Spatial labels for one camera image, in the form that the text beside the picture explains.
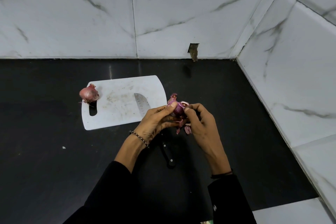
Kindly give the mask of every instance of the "right hand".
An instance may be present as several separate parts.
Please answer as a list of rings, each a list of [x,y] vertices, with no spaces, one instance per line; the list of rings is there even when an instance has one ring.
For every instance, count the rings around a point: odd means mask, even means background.
[[[195,110],[200,113],[199,120]],[[231,171],[228,158],[219,137],[216,121],[202,104],[191,104],[184,109],[191,123],[191,131],[198,145],[205,152],[213,175]]]

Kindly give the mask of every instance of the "shallot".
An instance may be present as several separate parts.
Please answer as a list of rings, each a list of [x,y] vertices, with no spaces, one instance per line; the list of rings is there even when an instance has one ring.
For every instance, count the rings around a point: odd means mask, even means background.
[[[173,93],[171,96],[170,96],[170,99],[167,101],[167,106],[171,105],[172,103],[174,102],[177,102],[176,100],[177,98],[177,94],[176,93]],[[178,102],[175,110],[170,114],[174,117],[181,117],[182,120],[179,122],[179,127],[178,129],[176,130],[176,133],[179,134],[180,133],[180,130],[182,128],[182,122],[183,122],[183,116],[184,116],[184,109],[189,105],[188,102],[185,102],[185,101],[181,101],[181,102]],[[184,131],[187,133],[187,135],[191,134],[191,124],[186,124],[185,127],[184,127]]]
[[[97,101],[97,99],[99,98],[99,94],[98,94],[98,91],[95,89],[95,85],[93,85],[92,83],[82,89],[80,92],[79,92],[79,96],[84,100],[85,103],[91,103],[91,102],[94,102],[94,101]]]

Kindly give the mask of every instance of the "knife handle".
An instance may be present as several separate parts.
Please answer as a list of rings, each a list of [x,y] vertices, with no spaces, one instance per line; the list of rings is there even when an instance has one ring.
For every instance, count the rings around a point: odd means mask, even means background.
[[[174,168],[176,166],[175,159],[173,158],[173,155],[171,154],[171,151],[164,140],[162,140],[162,150],[167,161],[167,167]]]

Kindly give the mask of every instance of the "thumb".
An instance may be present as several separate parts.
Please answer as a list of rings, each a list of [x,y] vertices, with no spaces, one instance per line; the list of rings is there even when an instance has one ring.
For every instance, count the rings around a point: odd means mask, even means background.
[[[184,109],[184,113],[187,115],[187,117],[189,118],[190,120],[190,123],[191,123],[191,127],[194,128],[195,126],[198,127],[198,126],[203,126],[202,123],[200,122],[200,120],[198,119],[197,117],[197,114],[195,112],[194,109],[191,109],[189,107],[186,107]]]
[[[167,106],[165,109],[158,112],[156,114],[158,116],[158,120],[161,120],[163,119],[163,117],[170,115],[175,110],[176,107],[177,107],[177,102],[173,102],[170,106]]]

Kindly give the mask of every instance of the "sleeve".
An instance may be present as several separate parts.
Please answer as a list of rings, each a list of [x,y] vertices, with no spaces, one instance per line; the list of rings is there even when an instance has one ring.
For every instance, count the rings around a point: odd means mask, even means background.
[[[216,223],[256,224],[236,175],[225,175],[208,186],[213,221]]]
[[[113,161],[90,193],[84,206],[64,224],[114,222],[132,212],[134,181],[130,171]]]

